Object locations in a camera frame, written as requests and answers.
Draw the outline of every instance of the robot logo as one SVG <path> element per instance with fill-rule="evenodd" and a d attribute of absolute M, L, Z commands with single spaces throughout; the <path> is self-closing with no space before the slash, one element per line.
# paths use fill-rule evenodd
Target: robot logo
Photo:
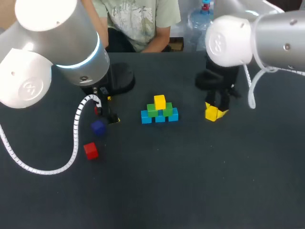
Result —
<path fill-rule="evenodd" d="M 214 33 L 209 40 L 209 46 L 211 52 L 215 56 L 222 55 L 226 50 L 225 38 L 221 33 Z"/>
<path fill-rule="evenodd" d="M 43 82 L 38 78 L 31 78 L 23 82 L 19 88 L 19 96 L 24 101 L 36 98 L 43 89 Z"/>

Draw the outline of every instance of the blue block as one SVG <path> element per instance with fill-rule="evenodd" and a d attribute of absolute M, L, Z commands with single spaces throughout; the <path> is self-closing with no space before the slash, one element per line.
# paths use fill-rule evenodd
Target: blue block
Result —
<path fill-rule="evenodd" d="M 106 125 L 101 120 L 92 123 L 91 128 L 97 136 L 102 136 L 106 132 Z"/>
<path fill-rule="evenodd" d="M 158 111 L 158 117 L 155 117 L 156 123 L 165 123 L 165 117 L 163 116 L 163 110 Z"/>
<path fill-rule="evenodd" d="M 148 117 L 148 111 L 141 111 L 142 124 L 149 124 L 153 122 L 153 119 Z"/>
<path fill-rule="evenodd" d="M 173 115 L 168 117 L 169 122 L 177 122 L 179 120 L 179 114 L 177 108 L 173 108 Z"/>

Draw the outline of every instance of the plastic bottle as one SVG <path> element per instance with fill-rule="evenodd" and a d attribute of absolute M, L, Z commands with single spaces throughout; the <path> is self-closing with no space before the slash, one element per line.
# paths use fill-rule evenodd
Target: plastic bottle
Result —
<path fill-rule="evenodd" d="M 205 34 L 210 26 L 211 20 L 211 0 L 202 0 L 201 9 L 193 10 L 188 16 L 188 36 L 186 41 L 187 51 L 205 50 Z"/>

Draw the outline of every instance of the green t-shirt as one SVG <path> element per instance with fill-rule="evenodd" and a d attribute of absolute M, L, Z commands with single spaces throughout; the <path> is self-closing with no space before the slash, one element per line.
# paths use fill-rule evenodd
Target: green t-shirt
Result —
<path fill-rule="evenodd" d="M 178 0 L 92 0 L 100 17 L 108 17 L 108 27 L 122 31 L 137 52 L 155 37 L 156 27 L 180 22 Z"/>

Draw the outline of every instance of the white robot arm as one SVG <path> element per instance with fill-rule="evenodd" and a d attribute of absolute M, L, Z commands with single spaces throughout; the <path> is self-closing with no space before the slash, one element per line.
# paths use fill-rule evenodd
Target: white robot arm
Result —
<path fill-rule="evenodd" d="M 17 22 L 0 35 L 0 102 L 25 108 L 38 102 L 57 65 L 78 86 L 99 82 L 110 62 L 79 0 L 17 0 Z"/>
<path fill-rule="evenodd" d="M 207 31 L 210 58 L 223 67 L 248 64 L 305 71 L 304 11 L 284 12 L 265 0 L 215 1 Z"/>

